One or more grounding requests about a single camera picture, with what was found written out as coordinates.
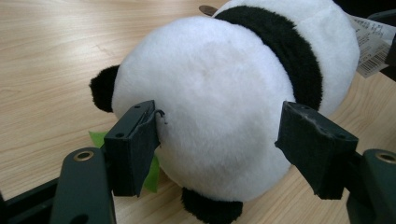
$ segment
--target panda plush toy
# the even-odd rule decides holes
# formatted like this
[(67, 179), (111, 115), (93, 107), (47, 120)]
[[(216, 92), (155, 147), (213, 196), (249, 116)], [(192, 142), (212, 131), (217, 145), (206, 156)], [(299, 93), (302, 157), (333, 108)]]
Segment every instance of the panda plush toy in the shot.
[(282, 103), (331, 114), (359, 55), (332, 0), (233, 0), (211, 18), (154, 30), (91, 88), (97, 107), (118, 118), (154, 100), (166, 114), (155, 154), (186, 210), (230, 223), (289, 170), (275, 147)]

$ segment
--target white label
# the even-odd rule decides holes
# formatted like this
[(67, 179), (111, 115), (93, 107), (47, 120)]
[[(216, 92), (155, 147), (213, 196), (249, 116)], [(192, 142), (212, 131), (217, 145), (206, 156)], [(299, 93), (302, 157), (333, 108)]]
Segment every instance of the white label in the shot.
[(396, 27), (359, 17), (349, 16), (356, 30), (361, 56), (358, 72), (369, 77), (388, 67), (385, 59), (396, 34)]

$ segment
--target wooden surface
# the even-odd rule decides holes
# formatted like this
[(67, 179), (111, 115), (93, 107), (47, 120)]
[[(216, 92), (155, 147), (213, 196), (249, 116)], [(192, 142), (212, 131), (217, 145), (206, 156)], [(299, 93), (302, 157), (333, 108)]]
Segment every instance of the wooden surface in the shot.
[[(64, 157), (107, 131), (112, 114), (94, 107), (88, 88), (152, 29), (201, 15), (225, 0), (0, 2), (0, 190), (9, 199), (60, 172)], [(331, 118), (360, 139), (359, 152), (396, 151), (396, 83), (355, 76)], [(116, 198), (119, 223), (199, 223), (180, 203), (180, 187), (162, 174), (157, 194)], [(345, 200), (321, 201), (292, 167), (274, 188), (245, 203), (236, 223), (348, 223)]]

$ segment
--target panda foot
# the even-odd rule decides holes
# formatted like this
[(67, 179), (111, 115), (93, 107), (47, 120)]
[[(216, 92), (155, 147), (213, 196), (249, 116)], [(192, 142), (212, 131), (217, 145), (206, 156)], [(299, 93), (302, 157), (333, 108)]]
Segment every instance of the panda foot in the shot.
[(204, 223), (229, 224), (242, 214), (241, 202), (218, 202), (197, 192), (183, 188), (181, 201), (184, 208)]

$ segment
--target green leaf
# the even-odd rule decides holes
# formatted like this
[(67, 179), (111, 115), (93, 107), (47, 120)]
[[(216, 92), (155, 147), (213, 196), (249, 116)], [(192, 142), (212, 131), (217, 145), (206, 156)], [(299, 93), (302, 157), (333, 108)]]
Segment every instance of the green leaf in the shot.
[[(91, 140), (93, 141), (93, 144), (96, 147), (101, 147), (103, 143), (105, 142), (105, 136), (107, 132), (105, 133), (94, 133), (94, 132), (89, 132)], [(149, 167), (149, 172), (148, 176), (145, 179), (145, 182), (143, 183), (143, 187), (147, 189), (150, 192), (156, 193), (158, 190), (158, 180), (160, 179), (160, 162), (158, 161), (158, 158), (154, 155), (152, 158), (151, 165)]]

